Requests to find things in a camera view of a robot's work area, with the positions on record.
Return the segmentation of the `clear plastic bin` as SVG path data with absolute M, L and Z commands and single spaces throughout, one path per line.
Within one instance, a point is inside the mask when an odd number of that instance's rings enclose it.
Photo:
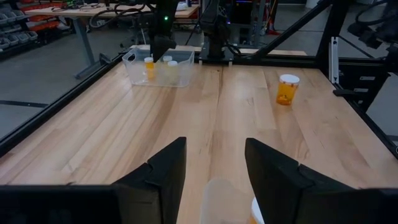
M 172 60 L 178 62 L 179 76 L 177 83 L 171 85 L 167 77 L 167 63 L 163 61 L 164 55 L 172 56 Z M 195 48 L 192 46 L 177 46 L 175 49 L 169 49 L 157 61 L 154 61 L 155 77 L 151 80 L 147 78 L 144 59 L 152 57 L 148 45 L 137 45 L 122 57 L 130 81 L 134 85 L 147 86 L 167 86 L 167 87 L 185 87 L 189 85 L 193 75 L 193 64 L 195 59 Z
M 211 179 L 205 186 L 200 224 L 248 224 L 252 196 L 226 179 Z

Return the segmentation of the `black computer rack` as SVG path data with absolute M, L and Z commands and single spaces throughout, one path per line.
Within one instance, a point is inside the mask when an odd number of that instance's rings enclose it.
M 232 0 L 229 22 L 240 45 L 259 45 L 267 32 L 270 0 Z

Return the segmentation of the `black controller box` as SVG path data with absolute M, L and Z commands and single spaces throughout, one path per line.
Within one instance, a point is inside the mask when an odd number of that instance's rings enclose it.
M 381 64 L 340 62 L 339 69 L 339 84 L 333 94 L 355 102 L 363 111 L 368 110 L 389 77 Z

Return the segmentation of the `wide amber pill bottle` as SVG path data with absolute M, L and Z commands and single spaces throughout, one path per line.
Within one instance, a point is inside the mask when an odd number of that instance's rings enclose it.
M 299 83 L 300 78 L 296 75 L 281 75 L 279 77 L 276 102 L 280 105 L 291 105 Z

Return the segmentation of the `silver aluminium bracket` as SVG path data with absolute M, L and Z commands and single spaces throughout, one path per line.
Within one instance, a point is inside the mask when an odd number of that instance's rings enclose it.
M 339 84 L 339 56 L 338 56 L 338 38 L 331 37 L 329 44 L 329 80 L 332 84 Z

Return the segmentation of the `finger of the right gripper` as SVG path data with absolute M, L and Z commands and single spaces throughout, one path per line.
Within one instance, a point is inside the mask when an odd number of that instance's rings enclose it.
M 176 48 L 177 43 L 170 37 L 154 37 L 150 40 L 150 52 L 152 58 L 157 62 L 168 49 Z

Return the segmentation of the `wooden background desk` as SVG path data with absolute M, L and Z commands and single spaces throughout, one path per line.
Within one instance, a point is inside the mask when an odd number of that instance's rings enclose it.
M 59 7 L 46 5 L 46 7 L 41 6 L 41 8 L 29 6 L 29 10 L 26 10 L 25 13 L 30 16 L 63 16 L 70 18 L 73 22 L 80 47 L 82 47 L 83 55 L 85 56 L 86 67 L 88 68 L 93 66 L 96 61 L 86 33 L 86 25 L 82 23 L 81 18 L 94 16 L 96 13 L 106 9 L 105 3 L 99 3 L 97 5 L 99 7 L 91 7 L 91 5 L 85 5 L 81 9 L 60 9 Z M 192 14 L 198 12 L 199 8 L 199 4 L 192 4 L 192 6 L 182 11 L 177 11 L 175 17 L 177 19 L 188 19 Z

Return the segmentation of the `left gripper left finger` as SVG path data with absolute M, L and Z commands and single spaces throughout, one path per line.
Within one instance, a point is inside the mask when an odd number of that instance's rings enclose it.
M 122 224 L 176 224 L 185 182 L 187 139 L 178 137 L 114 182 Z

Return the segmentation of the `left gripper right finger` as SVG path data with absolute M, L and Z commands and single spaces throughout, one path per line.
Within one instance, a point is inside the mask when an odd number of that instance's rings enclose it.
M 352 189 L 254 138 L 246 139 L 244 155 L 265 224 L 295 224 L 304 194 Z

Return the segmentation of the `black table frame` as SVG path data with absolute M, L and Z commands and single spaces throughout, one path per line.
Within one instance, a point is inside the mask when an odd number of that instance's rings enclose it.
M 351 0 L 321 0 L 313 9 L 299 19 L 295 24 L 290 26 L 278 38 L 274 39 L 267 46 L 251 53 L 235 56 L 232 60 L 236 65 L 260 65 L 271 67 L 293 67 L 293 68 L 317 68 L 324 75 L 329 77 L 329 44 L 331 37 L 339 37 L 343 22 L 345 20 Z M 272 50 L 287 40 L 291 35 L 298 32 L 309 21 L 314 19 L 319 13 L 326 8 L 330 9 L 329 17 L 323 31 L 322 39 L 316 56 L 293 56 L 293 55 L 274 55 Z M 62 95 L 49 105 L 42 105 L 42 111 L 37 115 L 22 123 L 15 130 L 0 139 L 0 157 L 9 152 L 13 147 L 18 145 L 26 137 L 32 134 L 36 129 L 41 127 L 46 121 L 58 113 L 67 104 L 82 94 L 88 87 L 92 86 L 104 74 L 116 66 L 126 54 L 122 51 L 116 58 L 109 62 L 103 63 L 99 69 L 92 72 L 88 78 L 72 88 L 70 91 Z M 342 63 L 371 63 L 384 65 L 383 58 L 339 58 L 339 64 Z M 375 135 L 382 143 L 391 151 L 393 156 L 398 159 L 398 146 L 381 130 L 381 128 L 363 111 L 355 102 L 346 100 L 351 107 L 360 115 L 365 123 L 371 128 Z

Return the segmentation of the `slim amber pill bottle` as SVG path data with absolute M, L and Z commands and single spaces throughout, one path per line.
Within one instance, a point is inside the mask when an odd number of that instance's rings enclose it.
M 248 224 L 265 224 L 256 197 L 251 202 L 251 214 Z
M 152 57 L 146 57 L 144 59 L 144 64 L 145 64 L 145 68 L 146 68 L 147 78 L 149 80 L 153 79 L 155 77 L 155 75 L 154 75 L 154 69 L 155 69 L 154 59 Z

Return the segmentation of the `red storage bin shelf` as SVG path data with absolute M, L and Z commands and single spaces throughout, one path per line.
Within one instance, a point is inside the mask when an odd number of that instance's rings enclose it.
M 28 11 L 62 6 L 54 0 L 0 0 L 0 59 L 47 45 L 62 36 L 57 16 Z

